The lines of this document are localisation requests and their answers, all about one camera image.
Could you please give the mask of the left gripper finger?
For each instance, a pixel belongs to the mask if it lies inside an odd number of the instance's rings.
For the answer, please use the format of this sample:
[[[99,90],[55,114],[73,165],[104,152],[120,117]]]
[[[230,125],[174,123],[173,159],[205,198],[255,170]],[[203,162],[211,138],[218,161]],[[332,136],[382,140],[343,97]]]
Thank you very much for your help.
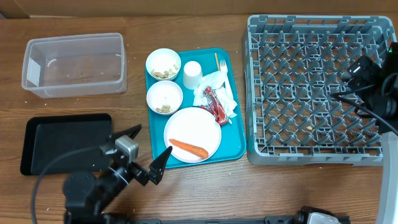
[[[171,155],[172,146],[169,146],[164,152],[162,152],[153,162],[149,165],[149,179],[155,185],[158,185],[163,178],[165,166]]]
[[[135,125],[129,129],[125,129],[123,131],[119,131],[119,132],[111,134],[110,140],[117,140],[118,138],[120,138],[122,136],[127,136],[131,139],[134,139],[138,135],[138,133],[141,129],[142,129],[141,124]]]

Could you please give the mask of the orange carrot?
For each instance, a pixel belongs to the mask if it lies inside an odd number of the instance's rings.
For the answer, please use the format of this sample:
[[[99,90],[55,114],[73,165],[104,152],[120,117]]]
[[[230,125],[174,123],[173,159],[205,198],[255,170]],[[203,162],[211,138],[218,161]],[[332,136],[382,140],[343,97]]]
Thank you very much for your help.
[[[180,149],[183,149],[184,151],[187,151],[189,153],[192,153],[198,157],[201,157],[202,159],[207,159],[209,156],[208,151],[206,151],[202,147],[194,146],[192,144],[188,144],[185,142],[181,142],[175,139],[169,139],[170,143],[172,143],[174,146],[179,147]]]

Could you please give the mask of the pink bowl with crumbs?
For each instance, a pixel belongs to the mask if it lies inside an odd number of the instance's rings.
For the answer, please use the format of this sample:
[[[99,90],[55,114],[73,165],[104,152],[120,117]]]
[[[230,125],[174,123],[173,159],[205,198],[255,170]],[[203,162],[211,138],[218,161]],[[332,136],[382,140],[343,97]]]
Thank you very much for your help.
[[[148,89],[146,101],[153,112],[171,115],[180,108],[183,101],[183,92],[175,82],[159,81]]]

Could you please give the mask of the white bowl with nuts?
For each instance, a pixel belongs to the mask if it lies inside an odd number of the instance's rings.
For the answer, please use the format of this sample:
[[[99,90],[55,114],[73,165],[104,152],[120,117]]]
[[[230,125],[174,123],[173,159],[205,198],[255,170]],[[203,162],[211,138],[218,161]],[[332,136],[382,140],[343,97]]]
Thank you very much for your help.
[[[181,66],[178,53],[167,48],[154,50],[146,60],[146,72],[158,81],[176,79]]]

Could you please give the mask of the red snack wrapper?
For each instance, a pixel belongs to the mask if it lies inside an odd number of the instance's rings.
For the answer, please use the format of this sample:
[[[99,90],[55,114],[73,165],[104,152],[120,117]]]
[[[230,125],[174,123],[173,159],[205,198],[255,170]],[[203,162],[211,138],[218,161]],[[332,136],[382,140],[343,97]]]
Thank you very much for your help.
[[[200,108],[211,113],[215,117],[215,121],[220,125],[224,125],[229,122],[229,118],[226,112],[217,98],[215,92],[210,86],[206,87],[203,91],[203,96],[206,100],[206,105],[201,105]]]

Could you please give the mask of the white napkin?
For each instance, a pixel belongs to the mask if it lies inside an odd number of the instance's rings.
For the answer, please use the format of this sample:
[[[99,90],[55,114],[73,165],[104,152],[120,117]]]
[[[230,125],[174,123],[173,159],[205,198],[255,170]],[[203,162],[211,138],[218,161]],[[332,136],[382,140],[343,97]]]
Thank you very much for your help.
[[[222,71],[213,72],[203,76],[199,86],[193,91],[193,106],[205,106],[208,108],[205,104],[206,98],[203,92],[205,91],[205,88],[210,87],[226,112],[227,122],[232,124],[231,119],[237,116],[234,109],[238,104],[235,102],[233,95],[224,87],[225,81],[228,81],[228,76],[226,72]]]

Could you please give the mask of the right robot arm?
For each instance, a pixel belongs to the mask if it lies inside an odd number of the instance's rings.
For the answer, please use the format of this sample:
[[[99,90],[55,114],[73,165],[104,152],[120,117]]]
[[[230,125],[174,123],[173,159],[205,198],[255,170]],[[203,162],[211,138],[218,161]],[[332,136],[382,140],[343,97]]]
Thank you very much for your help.
[[[383,172],[376,222],[397,224],[397,42],[379,66],[364,55],[340,76],[349,91],[332,97],[355,107],[361,118],[374,118],[381,135]]]

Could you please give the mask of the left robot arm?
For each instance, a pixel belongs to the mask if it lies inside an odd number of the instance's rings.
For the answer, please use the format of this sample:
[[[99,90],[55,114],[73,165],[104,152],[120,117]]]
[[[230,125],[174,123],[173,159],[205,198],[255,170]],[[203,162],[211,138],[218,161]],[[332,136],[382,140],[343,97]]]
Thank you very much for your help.
[[[141,128],[138,124],[110,134],[103,145],[96,147],[102,155],[110,158],[108,168],[99,177],[84,170],[72,173],[64,182],[65,223],[134,223],[129,215],[104,213],[103,210],[132,180],[143,186],[148,182],[159,184],[172,152],[172,147],[169,146],[153,160],[149,170],[137,164],[134,160],[137,158],[139,145],[134,138]]]

